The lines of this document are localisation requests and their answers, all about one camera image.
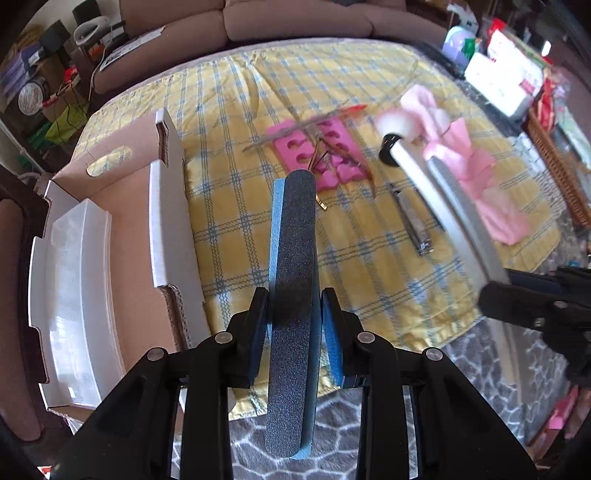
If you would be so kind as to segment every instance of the pink towel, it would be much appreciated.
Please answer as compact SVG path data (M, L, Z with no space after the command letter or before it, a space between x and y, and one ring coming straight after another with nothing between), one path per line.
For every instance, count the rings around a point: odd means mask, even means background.
M449 115L444 109L437 108L437 102L431 90L423 85L417 84L410 87L400 99L400 105L420 119L428 140L438 139L449 127Z
M429 143L423 156L437 157L445 163L474 202L483 223L493 239L507 245L523 240L529 234L527 215L520 212L493 177L494 157L482 148L474 148L463 118L446 126L438 112L433 94L422 85L413 86L401 100L423 124Z

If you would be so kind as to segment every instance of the cardboard box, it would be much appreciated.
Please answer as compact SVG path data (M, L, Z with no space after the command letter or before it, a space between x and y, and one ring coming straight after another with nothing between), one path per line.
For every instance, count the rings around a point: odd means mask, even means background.
M122 152L124 158L103 168L105 157L113 152ZM41 391L49 410L78 421L85 421L92 412L92 406L68 401L64 395L72 379L60 376L54 364L52 319L46 311L51 299L46 298L43 267L43 245L50 241L53 223L82 200L91 200L111 215L108 273L123 372L153 347L175 352L210 336L183 163L178 133L168 112L161 109L93 145L49 182L46 231L43 239L34 239L29 285L30 324L40 331L49 380ZM100 350L88 338L87 347L93 369L100 368ZM229 402L233 407L233 397Z
M544 84L542 68L528 58L503 32L496 30L487 50L488 57L498 66L499 82L518 85L536 97Z

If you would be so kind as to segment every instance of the couch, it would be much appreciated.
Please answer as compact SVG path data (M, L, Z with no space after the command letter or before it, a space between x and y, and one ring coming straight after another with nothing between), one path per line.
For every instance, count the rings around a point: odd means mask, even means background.
M405 0L120 0L126 33L161 35L95 75L112 97L175 65L240 44L298 37L386 38L441 47L446 31L406 11Z
M47 209L32 188L0 166L0 444L23 451L35 465L51 465L72 436L66 422L45 409L39 337L28 324L31 246L43 234Z

